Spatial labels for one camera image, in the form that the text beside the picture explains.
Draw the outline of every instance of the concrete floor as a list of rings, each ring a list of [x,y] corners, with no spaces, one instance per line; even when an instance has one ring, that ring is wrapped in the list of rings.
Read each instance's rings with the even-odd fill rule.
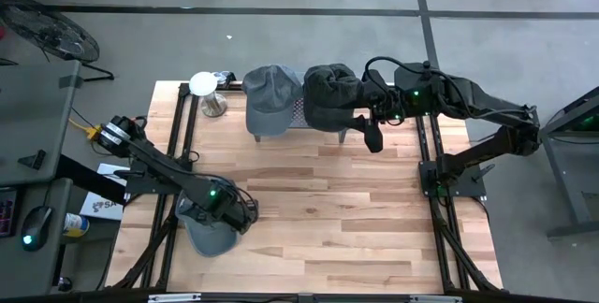
[[[46,4],[112,4],[181,7],[299,7],[418,9],[417,0],[39,0]],[[429,9],[580,12],[599,0],[428,0]],[[189,79],[200,70],[232,70],[242,76],[259,65],[283,63],[302,71],[343,62],[356,72],[375,55],[422,61],[426,49],[420,18],[273,15],[67,14],[98,41],[97,65],[114,82],[86,84],[77,109],[95,123],[114,114],[147,111],[153,83]],[[597,85],[599,21],[432,19],[440,66],[478,82],[488,93],[536,104],[541,121]],[[44,62],[40,51],[12,33],[0,41],[0,57],[22,64]],[[379,67],[392,77],[392,66]],[[471,138],[494,129],[468,122]],[[113,162],[94,155],[77,130],[64,151],[96,167]],[[549,242],[550,228],[568,224],[568,209],[555,186],[547,157],[501,157],[487,175],[491,231],[504,287],[519,294],[596,300],[599,238]],[[110,241],[88,243],[65,269],[76,289],[94,289]]]

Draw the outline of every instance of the fan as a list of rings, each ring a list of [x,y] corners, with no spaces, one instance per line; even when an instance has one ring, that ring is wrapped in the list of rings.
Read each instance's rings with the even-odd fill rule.
[[[100,57],[97,42],[64,15],[49,11],[33,0],[2,0],[0,19],[19,36],[38,46],[44,55],[48,52],[63,60],[79,60],[83,66],[107,74],[85,81],[114,79],[108,70],[90,65]]]

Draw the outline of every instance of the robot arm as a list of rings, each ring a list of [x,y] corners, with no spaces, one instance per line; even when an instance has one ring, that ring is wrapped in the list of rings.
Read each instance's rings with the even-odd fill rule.
[[[142,163],[150,176],[160,185],[155,187],[156,194],[178,194],[185,190],[185,195],[197,206],[204,222],[223,221],[245,233],[257,220],[257,202],[254,199],[243,200],[235,184],[219,176],[188,172],[173,159],[148,140],[143,127],[126,117],[114,116],[104,126],[99,138],[100,146],[117,157],[133,157]]]
[[[388,86],[376,70],[366,65],[355,103],[336,108],[368,108],[370,119],[357,117],[345,125],[364,133],[371,152],[383,150],[379,124],[399,125],[407,118],[445,114],[455,119],[481,119],[501,127],[490,139],[458,154],[437,157],[437,180],[451,185],[461,173],[497,156],[528,155],[539,148],[539,124],[535,107],[519,106],[486,94],[469,79],[449,76],[428,62],[401,64],[395,71],[395,85]]]

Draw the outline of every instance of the wooden tabletop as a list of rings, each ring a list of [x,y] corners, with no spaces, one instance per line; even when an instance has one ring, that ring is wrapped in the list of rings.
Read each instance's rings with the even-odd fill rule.
[[[158,81],[148,113],[148,138],[163,152],[179,85]],[[369,153],[362,134],[354,131],[344,144],[337,134],[312,129],[255,143],[245,129],[245,95],[224,95],[224,116],[197,114],[193,150],[200,159],[194,169],[231,178],[250,192],[259,200],[260,220],[232,251],[214,258],[197,254],[180,227],[169,291],[442,292],[431,213],[417,177],[421,157],[414,120],[383,126],[385,148],[379,153]],[[463,121],[440,117],[439,124],[446,152],[468,148]],[[434,157],[432,145],[430,151]],[[146,247],[155,202],[155,195],[144,195],[124,210],[107,285],[120,280]],[[456,211],[465,250],[501,286],[485,212],[469,198],[456,199]],[[154,280],[162,254],[161,248]],[[447,255],[458,283],[455,257]]]

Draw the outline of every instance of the gray baseball cap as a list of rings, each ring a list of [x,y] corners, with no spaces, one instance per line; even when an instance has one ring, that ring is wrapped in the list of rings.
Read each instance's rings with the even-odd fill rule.
[[[202,256],[218,256],[237,244],[239,234],[223,222],[207,223],[203,211],[185,195],[185,191],[179,194],[175,215],[185,224],[192,246]]]
[[[296,73],[284,65],[265,65],[247,73],[245,126],[257,136],[279,136],[291,124],[293,105],[303,95]]]

